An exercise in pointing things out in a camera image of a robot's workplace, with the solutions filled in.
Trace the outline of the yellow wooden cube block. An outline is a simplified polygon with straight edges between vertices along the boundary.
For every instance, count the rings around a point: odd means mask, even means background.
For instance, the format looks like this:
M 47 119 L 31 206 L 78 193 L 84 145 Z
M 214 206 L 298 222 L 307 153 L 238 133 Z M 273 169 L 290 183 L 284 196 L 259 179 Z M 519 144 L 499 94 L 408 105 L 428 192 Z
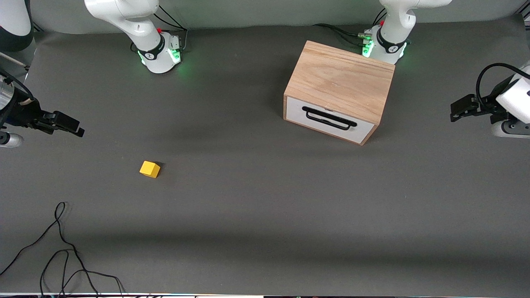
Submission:
M 140 167 L 139 173 L 150 178 L 157 178 L 161 167 L 152 161 L 144 161 Z

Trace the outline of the white-front drawer with black handle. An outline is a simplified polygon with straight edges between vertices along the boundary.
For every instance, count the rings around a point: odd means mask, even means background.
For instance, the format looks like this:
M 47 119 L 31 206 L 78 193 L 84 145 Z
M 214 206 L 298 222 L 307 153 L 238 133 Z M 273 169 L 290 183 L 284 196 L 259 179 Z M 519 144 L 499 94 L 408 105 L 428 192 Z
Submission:
M 289 96 L 284 111 L 286 121 L 359 145 L 364 144 L 376 128 L 368 121 Z

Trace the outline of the light wooden drawer cabinet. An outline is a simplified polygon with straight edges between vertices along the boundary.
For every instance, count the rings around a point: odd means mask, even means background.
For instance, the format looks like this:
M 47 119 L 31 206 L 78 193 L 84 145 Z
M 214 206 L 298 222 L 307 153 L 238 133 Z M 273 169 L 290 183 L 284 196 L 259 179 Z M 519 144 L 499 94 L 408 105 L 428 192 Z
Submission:
M 284 91 L 283 119 L 289 96 L 368 121 L 377 130 L 394 72 L 393 64 L 309 40 Z

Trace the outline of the thin light rod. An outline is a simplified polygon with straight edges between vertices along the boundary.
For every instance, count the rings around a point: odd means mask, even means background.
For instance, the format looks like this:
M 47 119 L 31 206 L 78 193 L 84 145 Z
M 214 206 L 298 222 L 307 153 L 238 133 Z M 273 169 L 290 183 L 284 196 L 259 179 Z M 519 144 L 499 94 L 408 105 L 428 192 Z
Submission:
M 9 62 L 12 62 L 12 63 L 17 64 L 18 66 L 23 67 L 25 70 L 29 70 L 29 68 L 30 68 L 30 65 L 25 64 L 24 62 L 21 62 L 21 61 L 19 61 L 19 60 L 13 58 L 13 57 L 11 57 L 11 56 L 8 56 L 8 55 L 6 55 L 5 53 L 0 52 L 0 57 L 2 57 L 2 58 L 4 58 L 4 59 L 8 60 Z

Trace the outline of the grey table cover sheet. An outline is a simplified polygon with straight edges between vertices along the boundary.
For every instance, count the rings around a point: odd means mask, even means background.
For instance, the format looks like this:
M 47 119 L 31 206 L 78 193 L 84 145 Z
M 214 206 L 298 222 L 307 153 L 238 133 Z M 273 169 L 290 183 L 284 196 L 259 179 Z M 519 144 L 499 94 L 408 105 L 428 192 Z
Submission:
M 530 141 L 449 120 L 485 66 L 530 58 L 522 17 L 410 39 L 360 147 L 282 118 L 305 42 L 343 47 L 324 28 L 193 31 L 163 75 L 124 34 L 42 34 L 26 86 L 86 132 L 0 149 L 0 272 L 66 202 L 65 238 L 131 293 L 530 297 Z M 64 248 L 53 227 L 0 292 L 38 292 Z

